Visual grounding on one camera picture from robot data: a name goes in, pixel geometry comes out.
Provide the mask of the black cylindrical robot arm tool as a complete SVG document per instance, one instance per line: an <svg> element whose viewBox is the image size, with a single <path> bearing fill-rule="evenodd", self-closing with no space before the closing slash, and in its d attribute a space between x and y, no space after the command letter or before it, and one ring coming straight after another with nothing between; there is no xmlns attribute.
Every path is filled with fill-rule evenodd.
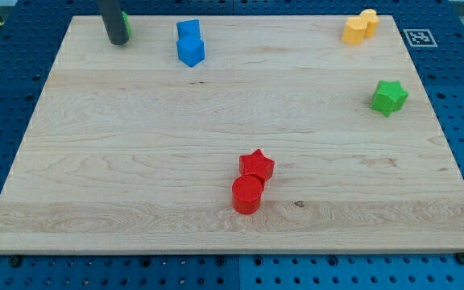
<svg viewBox="0 0 464 290"><path fill-rule="evenodd" d="M130 38L126 13L120 0L97 0L97 7L103 20L109 41L113 45L124 45Z"/></svg>

